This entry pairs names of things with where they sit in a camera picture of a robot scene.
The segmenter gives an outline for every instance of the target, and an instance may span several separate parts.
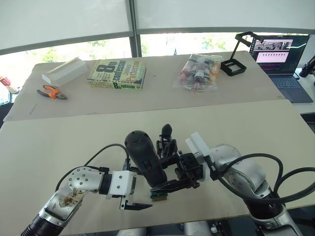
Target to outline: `white cardboard box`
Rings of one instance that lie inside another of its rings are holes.
[[[61,87],[87,71],[88,67],[85,61],[80,60],[79,58],[74,58],[46,73],[43,73],[42,78],[53,86]]]

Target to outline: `white window blind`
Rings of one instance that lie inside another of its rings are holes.
[[[138,34],[315,32],[315,0],[135,0],[135,11]]]
[[[133,35],[128,0],[0,1],[0,51],[104,34]]]

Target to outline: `plastic bag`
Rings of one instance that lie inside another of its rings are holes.
[[[196,91],[216,90],[217,75],[223,57],[219,55],[192,54],[180,76],[174,81],[173,88]]]

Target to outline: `white tabletop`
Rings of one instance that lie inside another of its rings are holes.
[[[224,59],[231,56],[231,52],[214,54],[222,55]],[[147,71],[142,91],[92,88],[87,82],[87,73],[60,88],[68,100],[46,98],[36,92],[46,84],[41,78],[42,73],[60,63],[38,64],[26,80],[5,121],[284,99],[266,73],[246,51],[236,52],[235,58],[243,63],[247,70],[233,77],[220,71],[216,91],[194,94],[192,91],[174,89],[173,81],[179,76],[188,58],[189,55],[179,55],[134,59],[146,64]],[[91,68],[95,61],[87,63]]]
[[[301,72],[301,68],[296,69],[296,73],[299,74]],[[314,75],[308,75],[307,77],[303,78],[300,76],[298,82],[304,88],[304,90],[308,93],[311,97],[313,102],[311,103],[293,103],[293,106],[300,114],[309,114],[315,113],[315,77]]]
[[[5,122],[0,129],[1,201],[0,235],[17,235],[36,216],[54,193],[56,183],[69,169],[84,164],[103,146],[123,143],[132,130],[146,131],[153,142],[166,123],[184,153],[185,139],[199,132],[209,147],[221,143],[235,146],[242,154],[264,152],[283,161],[284,173],[315,166],[315,136],[288,100],[248,102],[204,107],[47,118]],[[91,165],[121,170],[125,154],[108,149]],[[273,186],[277,165],[255,159]],[[169,179],[175,178],[167,168]],[[286,196],[305,188],[312,173],[292,177],[280,188]],[[150,187],[137,178],[133,199],[150,203]],[[315,204],[315,193],[287,204],[288,208]],[[88,194],[63,234],[91,233],[151,225],[217,219],[247,214],[242,200],[218,181],[201,183],[197,189],[169,194],[142,211],[119,210],[119,199],[107,200]]]

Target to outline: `black power cable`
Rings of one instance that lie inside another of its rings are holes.
[[[297,76],[296,80],[299,80],[300,76],[298,74],[296,74],[296,76]]]
[[[103,147],[101,150],[99,150],[94,156],[92,156],[92,157],[87,161],[87,163],[84,164],[84,166],[90,167],[90,168],[95,169],[95,170],[99,170],[98,167],[95,167],[95,166],[88,166],[88,164],[89,164],[95,157],[97,157],[102,151],[104,151],[105,149],[110,148],[110,147],[121,147],[121,148],[126,152],[126,159],[130,159],[129,154],[128,154],[127,149],[125,148],[125,146],[123,146],[123,145],[121,145],[121,144],[110,144],[110,145],[107,145],[107,146]],[[57,183],[55,192],[58,191],[61,182],[62,182],[73,170],[75,170],[75,169],[77,169],[77,168],[79,168],[79,167],[73,168],[72,170],[68,171],[68,172],[59,180],[59,182]]]
[[[305,172],[305,171],[314,171],[315,172],[315,168],[314,167],[304,167],[304,168],[300,168],[294,171],[291,171],[289,173],[287,173],[286,175],[284,175],[282,177],[282,172],[283,172],[283,164],[280,161],[280,159],[276,158],[275,156],[269,155],[269,154],[265,154],[265,153],[254,153],[254,154],[249,154],[249,155],[245,155],[242,156],[240,158],[237,158],[236,160],[232,161],[229,165],[227,165],[227,167],[223,170],[223,174],[225,174],[235,163],[247,159],[247,158],[252,158],[252,157],[257,157],[257,156],[262,156],[262,157],[267,157],[267,158],[271,158],[275,161],[277,161],[277,163],[279,164],[279,173],[278,173],[278,177],[277,177],[277,181],[275,184],[275,190],[276,193],[278,191],[278,188],[280,187],[280,185],[290,176],[300,173],[300,172]],[[282,197],[282,198],[273,198],[273,199],[256,199],[256,198],[251,198],[248,197],[245,194],[242,194],[238,191],[236,191],[229,183],[227,183],[225,180],[223,180],[222,177],[219,177],[218,180],[228,189],[230,190],[232,193],[234,193],[235,195],[239,196],[240,198],[253,202],[253,203],[257,203],[257,204],[265,204],[265,205],[269,205],[269,204],[283,204],[283,203],[288,203],[288,202],[292,202],[295,200],[298,200],[300,198],[303,198],[311,193],[313,193],[315,191],[315,182],[313,182],[309,187],[307,187],[306,189],[297,192],[295,194],[286,196],[286,197]]]
[[[98,151],[94,156],[92,156],[92,157],[90,158],[90,160],[88,160],[87,163],[85,163],[84,165],[87,166],[87,165],[88,165],[97,155],[99,155],[102,151],[104,151],[104,150],[107,149],[107,148],[114,147],[114,146],[121,147],[121,148],[125,151],[125,153],[126,153],[126,158],[127,158],[127,159],[130,159],[129,154],[128,154],[127,149],[125,148],[125,146],[123,146],[123,145],[121,145],[121,144],[110,144],[110,145],[107,145],[107,146],[103,147],[101,150],[99,150],[99,151]]]
[[[284,165],[283,165],[282,161],[279,158],[277,158],[277,157],[275,157],[273,155],[270,155],[270,154],[265,154],[265,153],[253,153],[253,154],[248,154],[248,155],[241,156],[241,157],[235,159],[234,161],[231,161],[226,166],[226,168],[222,171],[221,175],[223,176],[237,162],[245,160],[245,159],[248,159],[248,158],[252,158],[252,157],[258,157],[258,156],[260,156],[260,157],[267,157],[267,158],[273,159],[273,160],[275,160],[278,163],[279,171],[278,171],[277,181],[279,181],[279,179],[282,177],[282,174],[284,172]]]
[[[303,168],[299,168],[299,169],[296,169],[294,171],[291,171],[287,174],[285,174],[279,181],[277,181],[275,183],[275,186],[274,186],[274,193],[277,195],[278,194],[278,189],[280,187],[280,185],[286,180],[288,179],[289,177],[297,174],[297,173],[301,173],[301,172],[315,172],[315,168],[314,167],[303,167]]]

